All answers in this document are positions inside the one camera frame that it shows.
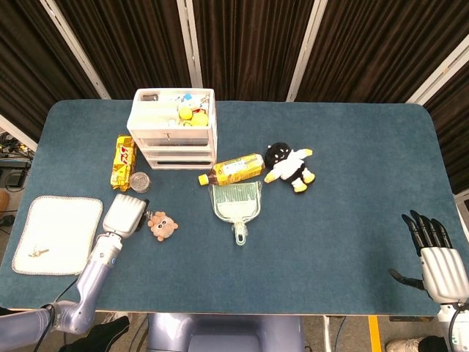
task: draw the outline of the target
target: plastic bottle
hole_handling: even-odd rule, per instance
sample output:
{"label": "plastic bottle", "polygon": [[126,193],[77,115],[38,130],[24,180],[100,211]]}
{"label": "plastic bottle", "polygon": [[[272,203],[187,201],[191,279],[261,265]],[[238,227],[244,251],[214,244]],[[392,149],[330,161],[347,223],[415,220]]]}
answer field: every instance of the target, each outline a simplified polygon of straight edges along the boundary
{"label": "plastic bottle", "polygon": [[265,168],[260,154],[249,154],[240,158],[224,161],[213,166],[208,175],[200,175],[200,186],[225,186],[260,175]]}

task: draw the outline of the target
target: key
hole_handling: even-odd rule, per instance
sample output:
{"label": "key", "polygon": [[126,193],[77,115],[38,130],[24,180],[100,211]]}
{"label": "key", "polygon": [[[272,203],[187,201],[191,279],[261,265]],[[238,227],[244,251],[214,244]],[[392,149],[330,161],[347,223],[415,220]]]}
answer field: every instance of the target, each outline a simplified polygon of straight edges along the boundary
{"label": "key", "polygon": [[49,252],[48,249],[43,249],[42,251],[34,251],[32,254],[30,254],[30,257],[39,257],[41,254]]}

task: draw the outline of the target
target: table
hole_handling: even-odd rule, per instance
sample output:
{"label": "table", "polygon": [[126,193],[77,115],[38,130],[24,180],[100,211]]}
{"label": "table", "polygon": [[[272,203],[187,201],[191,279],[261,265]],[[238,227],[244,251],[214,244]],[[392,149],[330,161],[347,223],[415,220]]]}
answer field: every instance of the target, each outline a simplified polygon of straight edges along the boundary
{"label": "table", "polygon": [[[43,194],[95,197],[103,216],[117,191],[114,145],[127,133],[130,100],[69,100],[50,111],[0,268],[0,305],[35,308],[72,276],[11,269],[27,210]],[[218,160],[264,153],[274,142],[311,148],[314,185],[303,195],[264,184],[262,210],[244,247],[212,211],[198,171],[136,169],[152,179],[144,196],[180,228],[158,243],[147,228],[124,241],[97,303],[101,310],[285,314],[433,315],[426,293],[396,283],[388,268],[419,277],[401,213],[440,219],[468,262],[435,130],[410,104],[217,102]],[[73,214],[70,214],[70,226]]]}

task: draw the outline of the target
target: white container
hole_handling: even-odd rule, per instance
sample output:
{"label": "white container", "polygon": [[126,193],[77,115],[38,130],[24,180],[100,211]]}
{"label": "white container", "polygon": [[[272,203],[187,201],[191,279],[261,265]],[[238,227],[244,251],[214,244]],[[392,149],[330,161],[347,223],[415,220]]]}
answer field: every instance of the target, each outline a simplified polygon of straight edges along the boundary
{"label": "white container", "polygon": [[[186,94],[194,99],[208,97],[208,126],[179,124],[178,108]],[[216,163],[213,89],[139,89],[133,99],[127,129],[152,169],[211,169]]]}

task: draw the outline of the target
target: yellow ball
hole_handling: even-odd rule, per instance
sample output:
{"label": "yellow ball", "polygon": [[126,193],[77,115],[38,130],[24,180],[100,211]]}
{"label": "yellow ball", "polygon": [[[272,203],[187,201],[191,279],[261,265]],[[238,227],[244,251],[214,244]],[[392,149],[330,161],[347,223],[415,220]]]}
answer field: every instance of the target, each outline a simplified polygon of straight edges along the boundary
{"label": "yellow ball", "polygon": [[179,109],[179,117],[183,120],[190,120],[192,118],[192,110],[187,106],[183,106]]}
{"label": "yellow ball", "polygon": [[204,112],[196,112],[192,116],[192,126],[207,126],[208,116]]}

